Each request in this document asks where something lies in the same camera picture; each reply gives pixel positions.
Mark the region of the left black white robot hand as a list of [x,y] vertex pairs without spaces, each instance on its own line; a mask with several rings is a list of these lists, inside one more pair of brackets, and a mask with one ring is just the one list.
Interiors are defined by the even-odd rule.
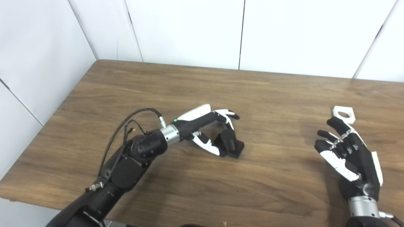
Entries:
[[204,104],[174,119],[172,125],[176,127],[180,141],[192,140],[202,149],[216,156],[225,157],[227,155],[226,152],[222,148],[217,147],[200,129],[213,122],[221,122],[227,128],[233,130],[234,127],[231,118],[240,119],[235,112],[229,109],[212,110],[211,105]]

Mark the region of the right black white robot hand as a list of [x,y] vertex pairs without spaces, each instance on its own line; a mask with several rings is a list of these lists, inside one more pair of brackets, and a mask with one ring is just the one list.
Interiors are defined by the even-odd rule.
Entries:
[[319,155],[340,175],[339,190],[345,200],[367,196],[379,200],[382,172],[376,153],[370,151],[358,132],[342,119],[327,120],[338,136],[319,130],[321,137],[314,148]]

